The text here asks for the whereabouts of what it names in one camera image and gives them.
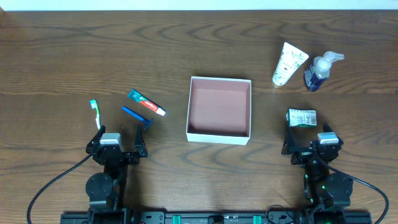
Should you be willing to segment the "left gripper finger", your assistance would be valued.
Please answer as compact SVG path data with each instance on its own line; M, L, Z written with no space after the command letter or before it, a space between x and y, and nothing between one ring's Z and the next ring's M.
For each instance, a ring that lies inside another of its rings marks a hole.
M136 137L134 140L134 147L136 148L137 152L145 152L146 145L142 137L141 126L138 125L136 128Z
M91 141L87 144L87 149L94 149L96 146L100 145L100 139L102 135L105 133L106 127L104 125L100 126L100 129L95 134L95 136L91 139Z

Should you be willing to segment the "green soap bar package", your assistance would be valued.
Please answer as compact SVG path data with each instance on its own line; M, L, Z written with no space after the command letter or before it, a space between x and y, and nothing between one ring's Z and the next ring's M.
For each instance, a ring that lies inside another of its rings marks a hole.
M315 110L289 108L286 120L290 127L314 128L317 126L317 112Z

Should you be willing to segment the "green white toothbrush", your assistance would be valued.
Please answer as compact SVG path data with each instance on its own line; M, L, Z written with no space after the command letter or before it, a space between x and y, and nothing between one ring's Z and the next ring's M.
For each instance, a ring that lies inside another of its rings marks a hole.
M101 115L100 115L100 109L98 106L98 102L95 99L90 100L90 105L91 105L91 108L96 111L96 118L95 118L96 126L98 129L100 129L101 128Z

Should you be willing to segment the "blue pump soap bottle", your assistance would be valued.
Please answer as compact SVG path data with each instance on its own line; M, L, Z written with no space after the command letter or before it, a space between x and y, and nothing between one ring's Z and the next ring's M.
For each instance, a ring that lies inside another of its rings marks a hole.
M323 56L315 57L312 64L304 71L303 79L309 91L317 91L328 80L333 62L343 60L345 56L335 52L325 52Z

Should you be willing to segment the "white Pantene tube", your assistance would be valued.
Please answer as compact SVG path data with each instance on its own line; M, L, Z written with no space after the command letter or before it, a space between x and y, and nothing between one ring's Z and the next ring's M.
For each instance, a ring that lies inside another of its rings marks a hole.
M309 58L308 54L293 45L284 42L279 63L272 77L276 87L285 85L298 68Z

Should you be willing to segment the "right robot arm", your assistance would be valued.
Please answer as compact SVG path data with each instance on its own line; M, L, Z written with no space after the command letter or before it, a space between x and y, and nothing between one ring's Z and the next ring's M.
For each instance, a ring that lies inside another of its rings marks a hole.
M328 163L338 157L343 141L327 123L323 132L309 146L297 146L292 128L287 125L282 155L291 157L290 163L304 168L304 194L307 200L322 209L343 209L351 205L353 181L336 171L330 172Z

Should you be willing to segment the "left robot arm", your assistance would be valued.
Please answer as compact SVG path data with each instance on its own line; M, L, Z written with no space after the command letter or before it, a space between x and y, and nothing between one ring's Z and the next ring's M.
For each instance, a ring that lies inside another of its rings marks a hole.
M107 133L101 126L93 139L86 146L86 153L104 167L102 172L92 175L86 183L86 194L90 199L91 213L108 213L121 209L127 182L129 165L140 163L140 158L147 157L147 148L140 126L136 129L134 150L123 151L121 135Z

